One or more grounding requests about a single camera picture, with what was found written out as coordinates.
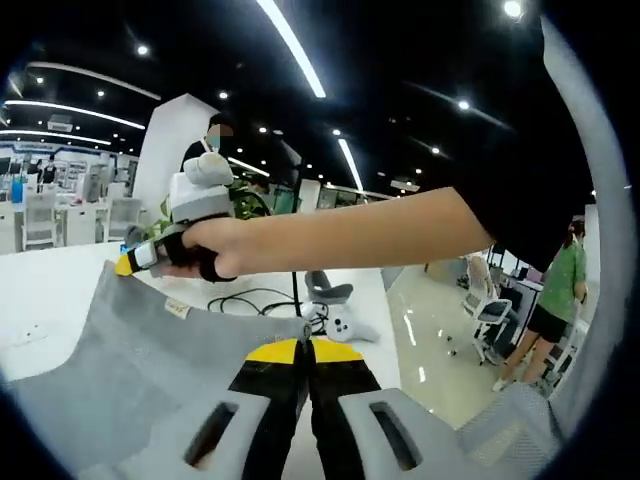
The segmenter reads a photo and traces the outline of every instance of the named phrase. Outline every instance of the yellow part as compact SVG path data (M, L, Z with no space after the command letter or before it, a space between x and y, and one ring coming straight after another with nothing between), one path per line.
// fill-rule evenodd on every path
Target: yellow part
M313 343L313 350L316 354L316 363L364 361L362 355L344 343L335 343L319 338L312 338L311 343Z
M293 365L298 340L292 338L283 342L269 343L254 350L247 360L264 363L283 363Z
M121 255L118 259L118 262L116 263L116 275L120 275L123 277L133 275L131 263L129 262L129 256L126 253L124 255Z

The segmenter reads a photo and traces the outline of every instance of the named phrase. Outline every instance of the black shorts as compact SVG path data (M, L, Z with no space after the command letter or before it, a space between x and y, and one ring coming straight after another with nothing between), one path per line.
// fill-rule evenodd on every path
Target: black shorts
M540 334L547 342L558 343L567 328L568 323L561 318L551 315L540 305L536 305L527 329Z

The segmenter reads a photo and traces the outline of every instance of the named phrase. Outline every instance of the face mask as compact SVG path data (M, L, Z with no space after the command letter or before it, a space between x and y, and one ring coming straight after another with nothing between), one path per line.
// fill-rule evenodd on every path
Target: face mask
M220 137L217 135L209 135L207 137L207 143L211 145L211 148L220 148Z

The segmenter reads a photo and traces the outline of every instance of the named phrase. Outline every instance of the hand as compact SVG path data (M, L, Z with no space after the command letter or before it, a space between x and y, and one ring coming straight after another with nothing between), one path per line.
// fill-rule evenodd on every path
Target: hand
M242 260L241 246L246 221L237 218L213 218L191 226L182 234L186 248L201 246L216 252L215 268L222 278L234 278L240 273ZM163 275L200 278L198 265L189 267L167 266L161 269Z

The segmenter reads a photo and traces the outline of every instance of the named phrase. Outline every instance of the floor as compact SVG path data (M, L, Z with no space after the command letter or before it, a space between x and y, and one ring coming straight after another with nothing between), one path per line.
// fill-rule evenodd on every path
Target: floor
M456 429L494 400L499 373L488 362L479 366L464 293L430 278L423 266L405 268L387 292L402 389ZM453 345L461 345L456 356L448 353Z

